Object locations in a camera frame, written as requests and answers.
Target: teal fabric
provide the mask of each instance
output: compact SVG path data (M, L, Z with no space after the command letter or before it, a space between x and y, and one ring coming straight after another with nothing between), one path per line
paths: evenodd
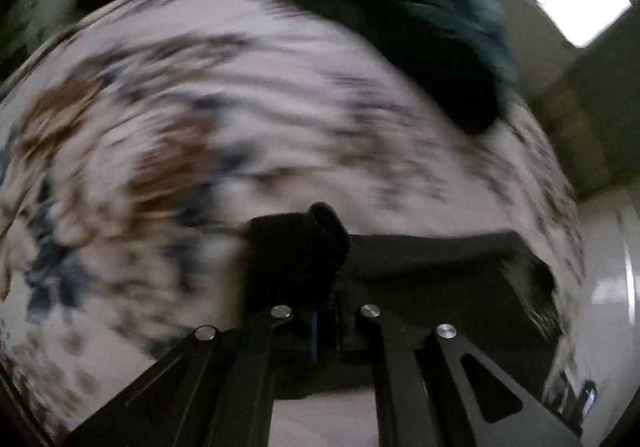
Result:
M494 0L294 1L360 33L464 131L508 109L516 72Z

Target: floral pattern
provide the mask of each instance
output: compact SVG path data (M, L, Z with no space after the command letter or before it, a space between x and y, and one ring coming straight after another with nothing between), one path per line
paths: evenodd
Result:
M0 363L57 442L194 327L237 325L242 225L318 200L352 233L517 231L570 322L575 203L527 107L469 137L286 0L123 0L8 85Z

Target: dark green blanket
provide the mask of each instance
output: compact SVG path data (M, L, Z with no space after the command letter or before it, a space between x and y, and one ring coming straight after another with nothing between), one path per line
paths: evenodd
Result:
M293 0L362 35L464 131L507 108L513 59L494 0Z

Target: wrinkled fabric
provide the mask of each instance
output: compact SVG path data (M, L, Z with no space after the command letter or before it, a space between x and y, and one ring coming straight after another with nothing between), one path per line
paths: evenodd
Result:
M465 132L508 109L516 72L495 0L294 1L362 35Z
M288 0L120 0L0 92L0 361L57 442L196 326L238 325L244 225L320 200L353 234L513 230L572 317L575 203L526 105L468 136Z

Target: silver bolt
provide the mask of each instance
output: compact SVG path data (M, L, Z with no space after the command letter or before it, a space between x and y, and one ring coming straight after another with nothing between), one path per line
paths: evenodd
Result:
M291 315L291 308L286 304L280 304L271 308L271 315L276 319L286 319Z
M360 313L369 319L374 319L380 315L380 308L375 304L366 304L360 308Z
M443 339L452 339L458 333L455 326L451 324L441 324L436 328L438 335Z
M193 332L193 334L199 341L210 341L216 336L216 329L209 325L200 326Z

